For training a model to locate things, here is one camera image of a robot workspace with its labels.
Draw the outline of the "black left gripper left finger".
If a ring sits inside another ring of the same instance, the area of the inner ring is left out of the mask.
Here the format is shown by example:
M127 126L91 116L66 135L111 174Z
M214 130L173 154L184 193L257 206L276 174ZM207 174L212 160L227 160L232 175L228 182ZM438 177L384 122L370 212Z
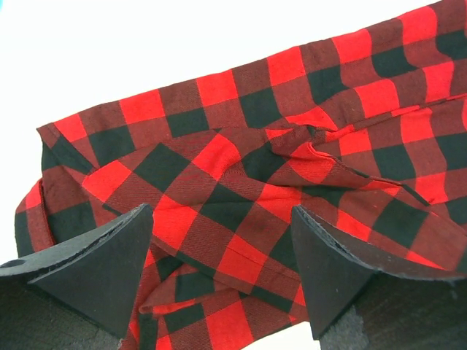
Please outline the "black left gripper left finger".
M1 265L2 349L119 349L150 245L142 204L73 239Z

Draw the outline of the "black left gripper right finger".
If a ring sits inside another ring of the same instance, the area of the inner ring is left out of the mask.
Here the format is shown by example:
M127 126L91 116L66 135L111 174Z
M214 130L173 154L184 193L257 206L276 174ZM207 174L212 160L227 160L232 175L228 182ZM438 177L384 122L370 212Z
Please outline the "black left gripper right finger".
M322 349L464 349L466 276L408 261L296 206L291 236Z

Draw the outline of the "red black plaid shirt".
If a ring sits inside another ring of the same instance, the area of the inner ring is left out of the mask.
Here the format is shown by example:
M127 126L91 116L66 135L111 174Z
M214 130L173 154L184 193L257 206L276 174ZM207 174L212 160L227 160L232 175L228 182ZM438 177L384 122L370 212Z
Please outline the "red black plaid shirt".
M408 262L466 272L466 3L73 114L39 129L20 256L142 203L153 236L124 349L242 349L306 321L303 206Z

